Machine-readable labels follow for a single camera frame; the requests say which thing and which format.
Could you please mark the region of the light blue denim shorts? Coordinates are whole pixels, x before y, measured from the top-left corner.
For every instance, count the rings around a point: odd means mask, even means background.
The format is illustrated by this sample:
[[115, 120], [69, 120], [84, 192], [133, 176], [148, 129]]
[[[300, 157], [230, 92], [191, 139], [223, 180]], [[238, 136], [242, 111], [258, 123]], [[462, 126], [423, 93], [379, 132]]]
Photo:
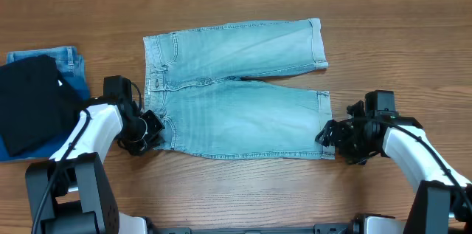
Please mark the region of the light blue denim shorts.
[[210, 159], [333, 159], [330, 94], [266, 82], [323, 70], [321, 22], [245, 21], [147, 36], [145, 108], [162, 149]]

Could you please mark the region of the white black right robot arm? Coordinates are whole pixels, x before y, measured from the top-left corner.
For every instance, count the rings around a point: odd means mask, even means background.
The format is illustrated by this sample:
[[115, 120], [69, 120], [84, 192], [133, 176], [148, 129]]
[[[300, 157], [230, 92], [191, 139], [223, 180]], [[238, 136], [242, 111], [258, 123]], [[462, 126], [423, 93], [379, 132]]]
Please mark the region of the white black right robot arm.
[[396, 110], [392, 91], [369, 92], [347, 113], [346, 120], [327, 121], [316, 141], [336, 148], [350, 165], [377, 155], [392, 159], [416, 194], [407, 220], [358, 214], [344, 233], [471, 232], [471, 181], [440, 156], [415, 118]]

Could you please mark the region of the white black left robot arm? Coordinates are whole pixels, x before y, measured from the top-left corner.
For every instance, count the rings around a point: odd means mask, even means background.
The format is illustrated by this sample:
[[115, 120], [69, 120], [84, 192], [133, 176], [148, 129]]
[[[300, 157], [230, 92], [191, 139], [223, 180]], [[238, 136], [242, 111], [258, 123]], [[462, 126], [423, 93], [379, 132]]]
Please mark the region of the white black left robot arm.
[[141, 233], [158, 229], [147, 217], [119, 211], [103, 162], [112, 145], [141, 156], [163, 143], [161, 120], [142, 110], [123, 76], [104, 80], [103, 95], [87, 100], [67, 141], [26, 173], [32, 233]]

